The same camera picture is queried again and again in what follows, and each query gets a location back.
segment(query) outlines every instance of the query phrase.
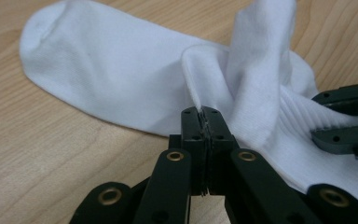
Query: fabric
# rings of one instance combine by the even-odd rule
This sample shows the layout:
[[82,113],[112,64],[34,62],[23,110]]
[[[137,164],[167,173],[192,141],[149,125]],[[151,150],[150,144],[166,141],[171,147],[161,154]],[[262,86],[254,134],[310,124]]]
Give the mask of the fabric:
[[310,131],[358,125],[314,103],[310,67],[289,49],[294,0],[255,0],[229,47],[91,1],[63,1],[24,27],[26,76],[100,119],[150,133],[180,132],[180,112],[220,110],[242,147],[259,151],[292,187],[327,183],[358,198],[358,161],[321,151]]

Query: table surface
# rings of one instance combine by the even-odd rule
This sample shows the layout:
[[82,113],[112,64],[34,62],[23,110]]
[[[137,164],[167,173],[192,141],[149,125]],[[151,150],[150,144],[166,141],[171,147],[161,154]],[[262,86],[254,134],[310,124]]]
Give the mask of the table surface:
[[[104,122],[37,88],[23,74],[21,29],[54,1],[0,0],[0,223],[68,223],[94,187],[148,177],[168,139]],[[103,0],[179,32],[228,45],[250,1]],[[292,49],[320,91],[358,83],[358,1],[297,1]],[[229,223],[223,197],[192,199],[191,223]]]

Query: wood grain surface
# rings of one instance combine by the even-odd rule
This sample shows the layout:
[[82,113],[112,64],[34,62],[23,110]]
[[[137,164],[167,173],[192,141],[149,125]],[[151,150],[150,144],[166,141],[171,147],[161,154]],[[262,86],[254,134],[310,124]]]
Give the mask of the wood grain surface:
[[[151,174],[167,138],[103,122],[23,74],[21,29],[54,1],[0,0],[0,223],[68,223],[94,187]],[[100,1],[179,32],[228,45],[250,1]],[[292,48],[321,91],[358,83],[358,0],[297,1]],[[193,198],[191,223],[229,223],[222,197]]]

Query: black plastic bracket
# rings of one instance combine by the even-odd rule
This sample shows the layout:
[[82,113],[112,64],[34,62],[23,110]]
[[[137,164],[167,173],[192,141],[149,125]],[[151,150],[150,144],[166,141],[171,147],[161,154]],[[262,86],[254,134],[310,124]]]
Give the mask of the black plastic bracket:
[[[358,116],[358,85],[324,91],[312,100],[337,112]],[[354,154],[358,160],[358,126],[311,131],[320,149],[333,154]]]
[[231,223],[322,223],[259,153],[235,149],[229,165]]
[[238,147],[222,114],[203,106],[201,111],[190,107],[182,112],[182,134],[171,135],[169,147],[182,148],[192,158],[192,195],[225,194],[224,160]]
[[132,223],[187,223],[190,169],[191,157],[186,151],[162,152]]

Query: white sock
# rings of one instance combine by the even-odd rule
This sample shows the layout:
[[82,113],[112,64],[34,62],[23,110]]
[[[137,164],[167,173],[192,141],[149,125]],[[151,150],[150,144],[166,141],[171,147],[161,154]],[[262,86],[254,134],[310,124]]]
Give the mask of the white sock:
[[186,101],[180,58],[206,40],[92,1],[38,11],[21,37],[23,69],[36,85],[97,118],[178,133]]
[[310,100],[310,67],[289,50],[296,2],[256,0],[230,47],[179,34],[89,1],[37,12],[21,37],[25,74],[97,118],[146,132],[180,132],[180,111],[220,110],[243,147],[293,187],[328,183],[358,198],[358,161],[321,151],[310,130],[358,124]]

